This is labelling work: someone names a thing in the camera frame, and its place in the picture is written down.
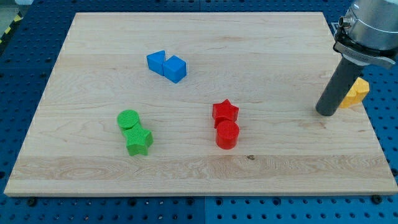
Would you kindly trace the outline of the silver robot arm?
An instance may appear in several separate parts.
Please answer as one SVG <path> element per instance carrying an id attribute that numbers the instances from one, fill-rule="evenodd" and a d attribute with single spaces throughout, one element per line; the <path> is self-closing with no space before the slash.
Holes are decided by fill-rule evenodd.
<path id="1" fill-rule="evenodd" d="M 396 64 L 397 0 L 355 0 L 338 21 L 333 49 L 357 65 Z"/>

